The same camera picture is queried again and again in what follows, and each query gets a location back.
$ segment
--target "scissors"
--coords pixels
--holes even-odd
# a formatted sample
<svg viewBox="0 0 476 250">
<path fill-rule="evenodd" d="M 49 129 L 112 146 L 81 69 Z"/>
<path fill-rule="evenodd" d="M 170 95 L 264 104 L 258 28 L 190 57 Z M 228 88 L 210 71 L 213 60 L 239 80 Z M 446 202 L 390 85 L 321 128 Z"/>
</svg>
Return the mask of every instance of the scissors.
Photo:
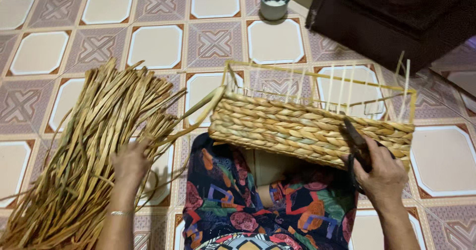
<svg viewBox="0 0 476 250">
<path fill-rule="evenodd" d="M 362 168 L 365 172 L 370 173 L 372 171 L 372 160 L 370 158 L 370 151 L 368 149 L 368 145 L 366 140 L 357 132 L 356 128 L 352 125 L 350 120 L 346 117 L 344 118 L 344 124 L 346 126 L 347 133 L 350 137 L 351 143 L 349 144 L 350 154 L 348 155 L 348 173 L 350 176 L 350 180 L 352 181 L 352 185 L 357 189 L 358 192 L 365 194 L 364 190 L 360 187 L 359 183 L 356 180 L 356 175 L 354 171 L 354 158 L 362 165 Z M 379 147 L 384 147 L 378 141 L 377 145 Z M 395 156 L 389 150 L 390 155 L 393 159 Z"/>
</svg>

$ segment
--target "tiled floor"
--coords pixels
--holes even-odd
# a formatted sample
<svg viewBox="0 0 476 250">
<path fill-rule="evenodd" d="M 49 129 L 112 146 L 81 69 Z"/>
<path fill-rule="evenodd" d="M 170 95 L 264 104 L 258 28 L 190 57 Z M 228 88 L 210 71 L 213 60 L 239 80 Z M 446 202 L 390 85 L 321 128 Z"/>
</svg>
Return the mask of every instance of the tiled floor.
<svg viewBox="0 0 476 250">
<path fill-rule="evenodd" d="M 263 22 L 259 0 L 0 0 L 0 196 L 24 191 L 42 168 L 53 133 L 73 106 L 84 72 L 114 56 L 126 67 L 146 59 L 157 76 L 174 83 L 174 91 L 189 93 L 170 113 L 183 114 L 220 84 L 225 60 L 254 61 L 336 76 L 400 85 L 371 60 L 347 47 L 310 33 L 305 15 L 290 7 L 278 24 Z M 473 43 L 436 61 L 438 71 L 476 70 Z M 458 73 L 451 75 L 466 82 Z M 338 101 L 347 97 L 346 84 L 312 82 L 276 71 L 240 67 L 239 84 L 267 92 L 303 97 L 319 95 Z M 312 86 L 318 86 L 313 92 Z M 412 147 L 410 181 L 402 197 L 422 249 L 463 250 L 476 245 L 476 101 L 461 95 L 430 71 L 410 80 L 418 90 L 417 129 Z M 352 101 L 389 95 L 387 91 L 352 88 Z M 356 107 L 353 115 L 370 110 L 396 119 L 401 100 L 376 107 Z M 180 128 L 196 121 L 190 116 Z M 207 130 L 209 122 L 180 138 L 154 166 L 165 182 L 183 164 L 190 143 Z M 299 161 L 269 153 L 244 151 L 258 184 L 279 179 L 283 169 Z M 150 179 L 153 186 L 155 179 Z M 182 249 L 181 212 L 185 180 L 180 178 L 157 192 L 136 216 L 137 249 Z M 378 218 L 365 196 L 359 209 L 351 248 L 383 249 Z M 15 200 L 0 203 L 0 229 Z"/>
</svg>

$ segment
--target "woman's right hand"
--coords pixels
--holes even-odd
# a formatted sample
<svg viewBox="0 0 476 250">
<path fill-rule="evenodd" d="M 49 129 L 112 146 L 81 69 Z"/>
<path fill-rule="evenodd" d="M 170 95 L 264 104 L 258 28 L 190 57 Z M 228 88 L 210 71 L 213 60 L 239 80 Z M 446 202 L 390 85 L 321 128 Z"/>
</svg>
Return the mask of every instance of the woman's right hand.
<svg viewBox="0 0 476 250">
<path fill-rule="evenodd" d="M 375 140 L 366 136 L 363 138 L 370 151 L 372 171 L 365 172 L 360 163 L 354 160 L 357 182 L 378 212 L 385 213 L 401 208 L 402 191 L 408 181 L 402 161 L 394 160 L 388 149 L 379 147 Z"/>
</svg>

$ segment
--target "colorful patterned clothing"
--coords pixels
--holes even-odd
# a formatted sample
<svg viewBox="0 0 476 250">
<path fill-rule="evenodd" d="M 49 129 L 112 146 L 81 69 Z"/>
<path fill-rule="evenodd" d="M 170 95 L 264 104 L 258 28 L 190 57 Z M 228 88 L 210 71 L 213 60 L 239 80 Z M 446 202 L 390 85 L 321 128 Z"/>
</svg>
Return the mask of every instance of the colorful patterned clothing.
<svg viewBox="0 0 476 250">
<path fill-rule="evenodd" d="M 348 249 L 357 193 L 344 171 L 309 165 L 269 191 L 274 205 L 265 209 L 240 151 L 199 135 L 188 165 L 185 249 L 214 249 L 207 246 L 237 233 L 293 250 Z"/>
</svg>

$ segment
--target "silver bracelet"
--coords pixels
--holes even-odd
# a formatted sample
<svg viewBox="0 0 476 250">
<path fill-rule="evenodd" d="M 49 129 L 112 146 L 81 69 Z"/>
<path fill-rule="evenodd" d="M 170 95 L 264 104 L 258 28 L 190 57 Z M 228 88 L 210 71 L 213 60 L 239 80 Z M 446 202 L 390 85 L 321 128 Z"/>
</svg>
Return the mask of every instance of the silver bracelet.
<svg viewBox="0 0 476 250">
<path fill-rule="evenodd" d="M 130 214 L 130 211 L 128 212 L 123 212 L 123 211 L 112 211 L 111 215 L 112 216 L 128 216 Z"/>
</svg>

